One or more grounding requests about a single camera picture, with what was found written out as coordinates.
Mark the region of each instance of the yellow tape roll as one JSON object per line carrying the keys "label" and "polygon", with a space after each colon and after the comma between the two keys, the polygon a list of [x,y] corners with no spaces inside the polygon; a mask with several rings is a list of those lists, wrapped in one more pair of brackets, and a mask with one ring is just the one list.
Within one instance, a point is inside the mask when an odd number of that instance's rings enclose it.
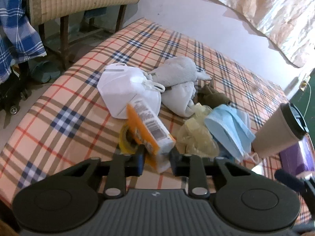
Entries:
{"label": "yellow tape roll", "polygon": [[125,124],[122,126],[120,132],[119,132],[119,148],[123,154],[135,154],[137,151],[138,146],[132,147],[130,142],[127,139],[127,132],[128,132],[129,126]]}

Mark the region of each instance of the barcode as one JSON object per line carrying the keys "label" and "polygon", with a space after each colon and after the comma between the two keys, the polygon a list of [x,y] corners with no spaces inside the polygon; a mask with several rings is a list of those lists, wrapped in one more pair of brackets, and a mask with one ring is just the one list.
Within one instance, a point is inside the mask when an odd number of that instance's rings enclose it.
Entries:
{"label": "barcode", "polygon": [[137,112],[137,114],[140,114],[145,111],[149,111],[149,109],[140,100],[136,101],[133,107],[135,111]]}
{"label": "barcode", "polygon": [[135,102],[134,109],[142,121],[152,119],[154,117],[151,111],[141,101]]}
{"label": "barcode", "polygon": [[156,141],[167,137],[166,133],[161,129],[160,125],[155,120],[146,122],[145,125]]}

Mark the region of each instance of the beige curtain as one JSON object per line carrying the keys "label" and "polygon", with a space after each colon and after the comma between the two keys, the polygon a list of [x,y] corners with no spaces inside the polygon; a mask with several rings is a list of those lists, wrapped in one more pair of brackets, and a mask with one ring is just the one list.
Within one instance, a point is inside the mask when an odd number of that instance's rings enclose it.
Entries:
{"label": "beige curtain", "polygon": [[315,0],[219,0],[243,14],[297,67],[315,54]]}

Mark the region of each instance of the purple box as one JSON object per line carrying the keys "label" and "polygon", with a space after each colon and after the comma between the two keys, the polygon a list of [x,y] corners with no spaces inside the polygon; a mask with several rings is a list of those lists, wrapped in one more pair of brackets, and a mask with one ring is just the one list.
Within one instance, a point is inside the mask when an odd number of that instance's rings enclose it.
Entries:
{"label": "purple box", "polygon": [[280,152],[282,168],[293,176],[305,171],[314,171],[314,148],[309,136]]}

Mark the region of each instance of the metal screw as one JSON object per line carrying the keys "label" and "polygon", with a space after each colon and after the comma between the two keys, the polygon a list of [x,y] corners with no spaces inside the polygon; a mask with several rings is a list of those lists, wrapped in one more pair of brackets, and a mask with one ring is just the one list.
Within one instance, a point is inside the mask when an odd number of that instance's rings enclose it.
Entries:
{"label": "metal screw", "polygon": [[195,195],[205,195],[205,194],[207,194],[208,190],[206,188],[203,188],[203,187],[195,187],[192,190],[192,192]]}
{"label": "metal screw", "polygon": [[105,190],[105,194],[108,196],[118,196],[121,191],[118,188],[108,188]]}

